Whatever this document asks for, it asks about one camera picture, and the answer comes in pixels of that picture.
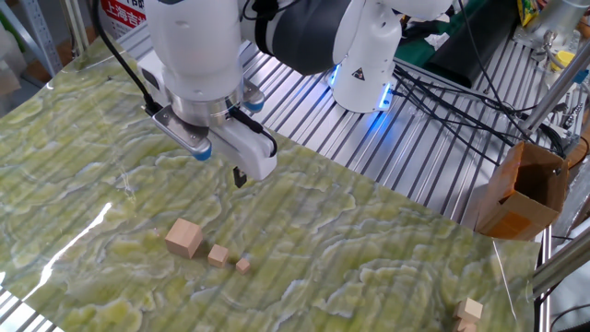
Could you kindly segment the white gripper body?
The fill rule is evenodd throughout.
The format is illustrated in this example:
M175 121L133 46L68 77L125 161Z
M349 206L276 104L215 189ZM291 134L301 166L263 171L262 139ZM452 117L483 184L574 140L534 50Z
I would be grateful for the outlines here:
M211 75L193 74L193 65L171 71L152 51L138 68L159 106L152 121L197 160L220 152L257 181L276 168L276 140L241 110L245 86L239 62Z

